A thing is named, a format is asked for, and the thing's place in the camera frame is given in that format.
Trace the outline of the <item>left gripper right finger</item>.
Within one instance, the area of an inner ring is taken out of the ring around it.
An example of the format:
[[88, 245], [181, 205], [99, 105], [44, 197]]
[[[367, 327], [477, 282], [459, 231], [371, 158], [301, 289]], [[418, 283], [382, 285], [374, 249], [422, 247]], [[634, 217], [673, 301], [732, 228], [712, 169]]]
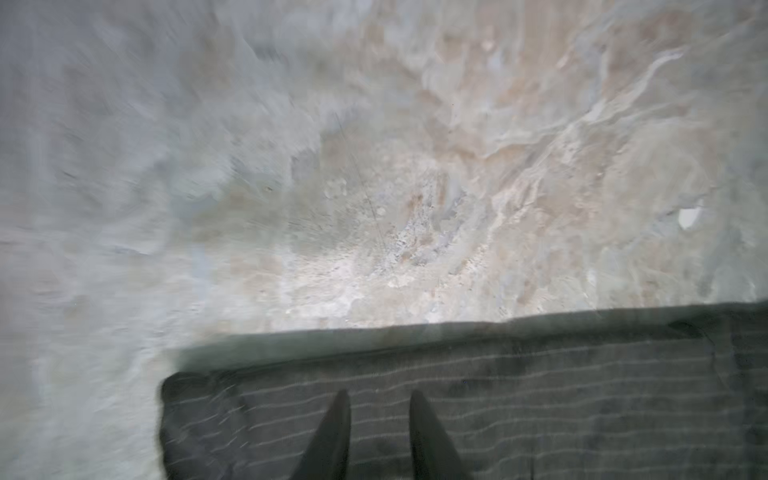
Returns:
[[409, 438], [415, 479], [471, 479], [434, 409], [419, 390], [410, 398]]

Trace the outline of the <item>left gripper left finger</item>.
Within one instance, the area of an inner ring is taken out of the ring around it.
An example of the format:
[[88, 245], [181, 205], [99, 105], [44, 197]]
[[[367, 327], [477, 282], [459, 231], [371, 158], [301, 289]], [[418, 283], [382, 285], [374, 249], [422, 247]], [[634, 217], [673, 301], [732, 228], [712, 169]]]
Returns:
[[290, 479], [344, 480], [351, 424], [349, 394], [341, 390], [334, 397]]

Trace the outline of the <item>dark grey pinstriped shirt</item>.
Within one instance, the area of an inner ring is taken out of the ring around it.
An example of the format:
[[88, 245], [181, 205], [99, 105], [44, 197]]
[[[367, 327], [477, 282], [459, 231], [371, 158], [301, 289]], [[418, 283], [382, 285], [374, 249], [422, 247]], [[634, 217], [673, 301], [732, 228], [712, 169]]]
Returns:
[[475, 479], [763, 479], [767, 305], [555, 314], [201, 348], [160, 387], [168, 479], [287, 479], [330, 408], [347, 475], [412, 474], [420, 392]]

